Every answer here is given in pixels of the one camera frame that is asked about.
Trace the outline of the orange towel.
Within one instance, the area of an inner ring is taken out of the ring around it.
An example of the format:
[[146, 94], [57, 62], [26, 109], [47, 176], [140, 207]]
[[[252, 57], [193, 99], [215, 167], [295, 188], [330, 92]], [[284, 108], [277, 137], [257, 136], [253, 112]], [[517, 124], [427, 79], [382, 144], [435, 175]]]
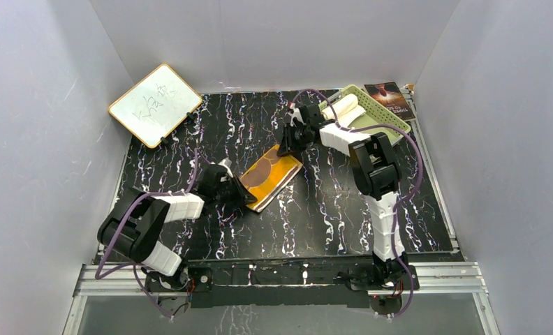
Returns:
[[256, 200], [247, 207], [260, 213], [301, 170], [294, 156], [278, 156], [279, 145], [266, 151], [239, 179]]

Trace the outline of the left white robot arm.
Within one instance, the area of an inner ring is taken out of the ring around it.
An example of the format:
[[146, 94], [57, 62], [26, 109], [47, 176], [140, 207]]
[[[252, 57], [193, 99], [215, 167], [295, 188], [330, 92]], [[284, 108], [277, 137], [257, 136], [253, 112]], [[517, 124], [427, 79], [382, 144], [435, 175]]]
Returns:
[[187, 265], [160, 241], [163, 226], [198, 219], [212, 204], [238, 208], [256, 200], [223, 160], [205, 168], [187, 191], [148, 193], [134, 188], [115, 205], [96, 238], [105, 246], [105, 257], [118, 253], [165, 289], [183, 290], [191, 282]]

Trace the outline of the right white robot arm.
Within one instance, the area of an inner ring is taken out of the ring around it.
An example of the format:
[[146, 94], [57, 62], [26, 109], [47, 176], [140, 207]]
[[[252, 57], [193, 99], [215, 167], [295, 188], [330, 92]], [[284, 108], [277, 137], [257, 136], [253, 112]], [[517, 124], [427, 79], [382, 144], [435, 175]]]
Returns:
[[357, 132], [326, 118], [318, 105], [291, 104], [283, 127], [279, 156], [292, 156], [319, 143], [345, 154], [356, 188], [367, 203], [373, 231], [372, 264], [338, 277], [352, 290], [390, 289], [405, 273], [405, 249], [397, 236], [396, 205], [401, 172], [388, 136]]

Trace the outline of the white towel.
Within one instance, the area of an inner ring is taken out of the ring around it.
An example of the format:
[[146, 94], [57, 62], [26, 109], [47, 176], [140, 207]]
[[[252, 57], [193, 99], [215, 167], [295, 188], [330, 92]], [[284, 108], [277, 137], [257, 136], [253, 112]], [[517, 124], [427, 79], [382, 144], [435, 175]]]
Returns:
[[366, 110], [358, 104], [358, 97], [349, 94], [332, 104], [332, 108], [326, 107], [321, 110], [326, 119], [334, 119], [334, 112], [337, 114], [339, 124], [348, 128], [357, 118], [366, 114]]

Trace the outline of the green plastic basket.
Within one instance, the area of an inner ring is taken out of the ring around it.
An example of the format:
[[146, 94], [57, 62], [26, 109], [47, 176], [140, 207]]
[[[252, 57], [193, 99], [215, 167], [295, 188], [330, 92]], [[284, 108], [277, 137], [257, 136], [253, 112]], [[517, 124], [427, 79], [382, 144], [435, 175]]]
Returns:
[[378, 133], [386, 135], [390, 143], [395, 145], [403, 138], [403, 135], [396, 131], [397, 129], [405, 133], [411, 132], [411, 126], [408, 123], [394, 115], [354, 84], [348, 85], [328, 97], [326, 101], [319, 103], [320, 110], [326, 107], [334, 109], [332, 104], [349, 94], [355, 94], [358, 97], [358, 104], [366, 110], [366, 114], [357, 118], [348, 128], [345, 128], [339, 124], [337, 114], [334, 112], [334, 119], [327, 119], [331, 123], [319, 130], [322, 145], [340, 152], [347, 152], [349, 144], [367, 140]]

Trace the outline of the wood framed whiteboard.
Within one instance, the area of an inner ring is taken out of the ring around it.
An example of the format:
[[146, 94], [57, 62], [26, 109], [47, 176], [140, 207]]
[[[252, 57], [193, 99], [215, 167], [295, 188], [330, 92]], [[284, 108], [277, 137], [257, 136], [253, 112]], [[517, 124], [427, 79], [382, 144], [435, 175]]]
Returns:
[[202, 103], [202, 98], [169, 65], [160, 64], [113, 102], [109, 114], [153, 149]]

